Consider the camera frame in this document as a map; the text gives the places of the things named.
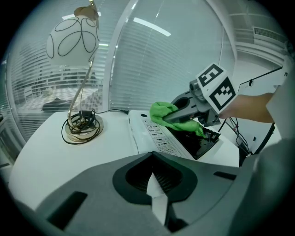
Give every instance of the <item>gold lamp base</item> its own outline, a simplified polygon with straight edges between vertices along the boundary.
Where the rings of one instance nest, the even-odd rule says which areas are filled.
[[[99,135],[103,130],[103,121],[100,116],[95,116],[95,118],[97,121],[94,120],[88,128],[81,130],[80,132],[78,132],[78,130],[73,130],[68,124],[66,124],[65,132],[67,137],[74,142],[85,142],[91,139],[93,136]],[[77,116],[72,118],[71,121],[72,123],[76,124],[79,119],[80,117]]]

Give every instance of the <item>green cloth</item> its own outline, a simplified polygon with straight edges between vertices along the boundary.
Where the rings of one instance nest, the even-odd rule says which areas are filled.
[[[170,124],[163,120],[163,117],[168,115],[169,113],[178,110],[177,106],[168,103],[168,102],[156,102],[152,104],[151,109],[149,111],[152,121],[166,127],[170,127],[177,131],[189,131],[195,132],[197,136],[202,136],[205,138],[203,134],[203,129],[201,125],[194,121],[190,120],[184,123],[174,123]]]

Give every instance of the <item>office desk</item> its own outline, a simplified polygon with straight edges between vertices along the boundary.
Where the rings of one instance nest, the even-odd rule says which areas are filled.
[[[102,133],[82,145],[62,140],[61,126],[67,112],[48,118],[26,143],[12,169],[8,186],[14,198],[35,210],[51,192],[82,171],[135,155],[128,116],[120,112],[100,116],[104,122]],[[220,140],[223,142],[218,151],[208,152],[200,161],[239,166],[238,148],[222,135]]]

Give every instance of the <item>fluorescent light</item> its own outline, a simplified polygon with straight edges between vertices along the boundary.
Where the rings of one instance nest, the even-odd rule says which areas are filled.
[[[72,18],[74,16],[75,16],[74,14],[71,14],[71,15],[67,15],[67,16],[62,17],[62,19],[66,20],[66,19]]]
[[[159,27],[159,26],[157,26],[155,24],[149,23],[148,21],[139,19],[137,17],[134,17],[133,21],[136,22],[136,23],[145,25],[145,26],[147,26],[147,27],[149,27],[149,28],[151,28],[151,29],[153,29],[155,31],[158,31],[159,33],[162,33],[162,34],[164,34],[167,37],[169,37],[171,35],[168,31],[162,29],[161,27]]]

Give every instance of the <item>lampshade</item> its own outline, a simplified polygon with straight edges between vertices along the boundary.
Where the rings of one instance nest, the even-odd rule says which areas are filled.
[[[86,16],[60,22],[51,31],[46,53],[53,65],[88,65],[99,46],[96,24]]]

